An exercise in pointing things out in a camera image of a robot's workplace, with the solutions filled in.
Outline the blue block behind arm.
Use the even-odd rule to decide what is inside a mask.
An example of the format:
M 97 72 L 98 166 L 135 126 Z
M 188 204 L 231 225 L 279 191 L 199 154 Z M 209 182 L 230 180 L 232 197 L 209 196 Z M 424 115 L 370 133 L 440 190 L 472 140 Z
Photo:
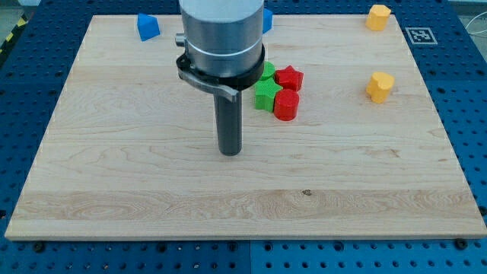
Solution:
M 263 33 L 267 33 L 272 29 L 273 12 L 267 8 L 263 9 Z

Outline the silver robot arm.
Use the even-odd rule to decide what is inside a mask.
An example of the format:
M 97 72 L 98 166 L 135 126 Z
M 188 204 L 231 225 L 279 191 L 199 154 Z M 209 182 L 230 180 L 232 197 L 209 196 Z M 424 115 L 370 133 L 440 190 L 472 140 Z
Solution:
M 180 0 L 185 49 L 178 75 L 194 88 L 234 103 L 263 62 L 263 0 Z

